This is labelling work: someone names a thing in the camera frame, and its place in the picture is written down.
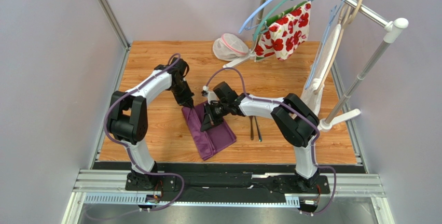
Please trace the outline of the light blue plastic hanger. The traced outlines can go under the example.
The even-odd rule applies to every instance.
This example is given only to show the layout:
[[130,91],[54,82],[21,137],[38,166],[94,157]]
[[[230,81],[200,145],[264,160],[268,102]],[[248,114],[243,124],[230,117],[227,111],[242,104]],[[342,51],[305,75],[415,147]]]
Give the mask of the light blue plastic hanger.
[[273,15],[276,15],[279,10],[283,10],[284,7],[297,4],[300,1],[313,1],[313,0],[261,0],[256,9],[252,10],[245,18],[243,23],[238,29],[238,33],[244,33],[245,31],[257,31],[264,28],[264,23]]

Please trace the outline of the white towel on hanger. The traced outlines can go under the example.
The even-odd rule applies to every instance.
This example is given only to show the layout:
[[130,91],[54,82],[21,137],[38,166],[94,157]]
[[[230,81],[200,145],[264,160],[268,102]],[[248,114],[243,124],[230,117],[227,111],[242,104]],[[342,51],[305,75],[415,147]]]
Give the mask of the white towel on hanger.
[[321,45],[319,56],[315,59],[310,67],[309,77],[304,85],[301,100],[318,116],[321,109],[321,100],[323,95],[324,84],[322,83],[328,73],[328,67],[332,62],[332,57],[336,49],[339,34],[341,32],[341,24],[337,24],[327,40]]

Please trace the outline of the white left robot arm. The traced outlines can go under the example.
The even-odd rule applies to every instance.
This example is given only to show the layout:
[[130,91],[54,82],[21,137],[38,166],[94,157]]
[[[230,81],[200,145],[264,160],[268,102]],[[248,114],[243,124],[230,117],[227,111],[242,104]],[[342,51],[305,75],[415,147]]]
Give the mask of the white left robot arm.
[[156,162],[145,142],[149,104],[163,91],[170,91],[179,106],[194,107],[194,93],[185,79],[188,72],[189,65],[176,53],[168,64],[156,66],[137,86],[112,94],[105,115],[104,132],[112,142],[125,148],[131,161],[130,175],[133,180],[152,184],[153,177],[158,176]]

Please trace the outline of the purple cloth napkin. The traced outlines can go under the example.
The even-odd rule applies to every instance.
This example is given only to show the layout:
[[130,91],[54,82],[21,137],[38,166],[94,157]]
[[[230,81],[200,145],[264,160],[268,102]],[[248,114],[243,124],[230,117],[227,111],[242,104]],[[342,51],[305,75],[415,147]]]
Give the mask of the purple cloth napkin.
[[182,113],[203,161],[212,158],[237,141],[236,135],[226,122],[207,131],[200,130],[204,117],[204,103],[194,108],[182,107]]

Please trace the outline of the white mesh laundry bag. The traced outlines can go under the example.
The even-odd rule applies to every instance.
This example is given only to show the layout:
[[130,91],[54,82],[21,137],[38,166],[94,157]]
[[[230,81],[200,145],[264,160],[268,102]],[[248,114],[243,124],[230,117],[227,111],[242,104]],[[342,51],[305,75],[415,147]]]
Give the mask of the white mesh laundry bag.
[[218,59],[232,61],[246,56],[249,52],[249,47],[237,36],[224,33],[214,41],[212,51]]

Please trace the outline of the red poppy floral cloth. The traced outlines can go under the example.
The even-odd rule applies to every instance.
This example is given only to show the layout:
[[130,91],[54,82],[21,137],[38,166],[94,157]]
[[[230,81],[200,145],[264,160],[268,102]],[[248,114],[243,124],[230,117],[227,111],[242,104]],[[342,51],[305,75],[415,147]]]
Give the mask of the red poppy floral cloth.
[[255,61],[269,57],[287,60],[302,43],[308,40],[311,2],[305,1],[286,10],[267,25],[255,48]]

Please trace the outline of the metal clothes rack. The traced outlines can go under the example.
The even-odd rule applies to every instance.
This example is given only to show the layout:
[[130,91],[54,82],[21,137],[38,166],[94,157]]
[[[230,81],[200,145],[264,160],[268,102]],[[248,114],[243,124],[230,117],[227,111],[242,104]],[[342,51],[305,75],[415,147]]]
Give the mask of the metal clothes rack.
[[[408,20],[408,27],[373,65],[362,84],[350,98],[350,105],[361,110],[356,127],[364,138],[393,138],[412,133],[415,84],[412,64],[415,61],[413,33],[418,26],[416,9],[420,0],[363,0],[386,22]],[[344,31],[336,65],[345,89],[380,46],[387,31],[375,20],[359,12]]]

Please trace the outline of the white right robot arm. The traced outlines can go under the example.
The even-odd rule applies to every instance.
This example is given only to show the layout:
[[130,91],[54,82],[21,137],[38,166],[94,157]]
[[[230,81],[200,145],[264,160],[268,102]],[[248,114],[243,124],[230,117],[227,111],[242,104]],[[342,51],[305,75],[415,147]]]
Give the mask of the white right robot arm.
[[290,93],[286,97],[257,97],[248,93],[237,94],[230,86],[221,82],[210,90],[203,87],[202,95],[207,97],[201,130],[210,130],[224,122],[224,116],[231,114],[243,117],[272,119],[283,137],[293,146],[296,156],[296,174],[311,187],[319,177],[312,159],[311,142],[319,133],[317,115],[298,97]]

